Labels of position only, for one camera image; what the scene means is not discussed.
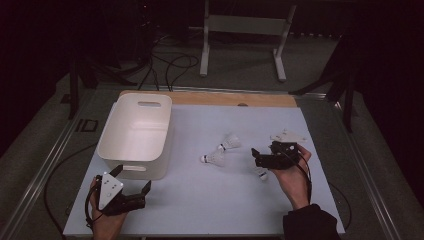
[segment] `dark background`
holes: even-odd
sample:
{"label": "dark background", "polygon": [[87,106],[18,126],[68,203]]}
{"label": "dark background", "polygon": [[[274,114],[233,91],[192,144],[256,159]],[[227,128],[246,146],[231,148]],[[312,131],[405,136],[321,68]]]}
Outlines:
{"label": "dark background", "polygon": [[[135,46],[146,37],[140,35],[142,23],[149,20],[155,30],[186,41],[189,26],[203,25],[203,1],[140,1],[148,6],[141,15],[135,2],[1,1],[0,155],[54,94],[56,82],[69,72],[71,53],[84,52],[119,67],[119,60],[135,59],[147,48]],[[211,2],[211,12],[217,14],[285,16],[276,11],[285,5],[280,1],[261,1],[260,10],[255,1]],[[358,2],[299,4],[291,32],[297,37],[320,34],[336,39],[345,34],[353,40],[343,54],[362,54],[356,90],[363,94],[401,170],[424,205],[424,8],[418,0]],[[126,46],[134,46],[138,52]],[[329,64],[337,68],[343,62]]]}

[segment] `table leg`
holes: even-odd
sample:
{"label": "table leg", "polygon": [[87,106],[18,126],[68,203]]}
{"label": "table leg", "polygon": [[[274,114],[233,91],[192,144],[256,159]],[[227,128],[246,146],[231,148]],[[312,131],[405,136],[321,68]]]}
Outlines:
{"label": "table leg", "polygon": [[209,0],[205,0],[205,18],[203,28],[203,50],[202,58],[200,61],[200,76],[206,77],[208,75],[208,62],[209,62]]}
{"label": "table leg", "polygon": [[290,26],[293,20],[294,12],[296,11],[296,5],[292,5],[290,7],[289,14],[286,18],[286,21],[284,23],[283,32],[281,34],[281,42],[278,46],[278,49],[274,49],[273,55],[274,55],[274,61],[275,61],[275,67],[277,69],[278,74],[278,80],[280,82],[285,82],[286,79],[286,73],[284,71],[283,67],[283,61],[281,60],[281,53],[283,52],[284,45],[287,40],[287,36],[289,34]]}

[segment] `bin handle cutout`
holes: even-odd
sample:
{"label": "bin handle cutout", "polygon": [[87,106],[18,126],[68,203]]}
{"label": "bin handle cutout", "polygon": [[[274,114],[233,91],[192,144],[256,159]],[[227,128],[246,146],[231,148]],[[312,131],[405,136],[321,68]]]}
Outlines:
{"label": "bin handle cutout", "polygon": [[140,107],[161,107],[162,104],[159,102],[145,102],[145,101],[139,101],[138,106]]}
{"label": "bin handle cutout", "polygon": [[128,166],[124,165],[124,171],[137,171],[137,172],[145,172],[147,169],[143,166]]}

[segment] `white storage bin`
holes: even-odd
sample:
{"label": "white storage bin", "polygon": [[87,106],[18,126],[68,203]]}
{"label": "white storage bin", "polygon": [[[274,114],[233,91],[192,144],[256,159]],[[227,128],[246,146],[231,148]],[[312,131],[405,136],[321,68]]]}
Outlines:
{"label": "white storage bin", "polygon": [[127,93],[118,98],[97,153],[111,169],[124,166],[119,178],[156,180],[165,176],[171,148],[171,107],[172,100],[166,95]]}

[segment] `finger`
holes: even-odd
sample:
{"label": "finger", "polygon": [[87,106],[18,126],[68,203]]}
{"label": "finger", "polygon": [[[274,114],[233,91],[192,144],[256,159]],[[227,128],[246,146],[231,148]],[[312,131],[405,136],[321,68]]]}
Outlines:
{"label": "finger", "polygon": [[297,148],[299,149],[299,152],[302,154],[302,156],[305,159],[305,161],[309,161],[309,159],[312,156],[311,152],[309,152],[306,148],[304,148],[300,144],[297,144]]}

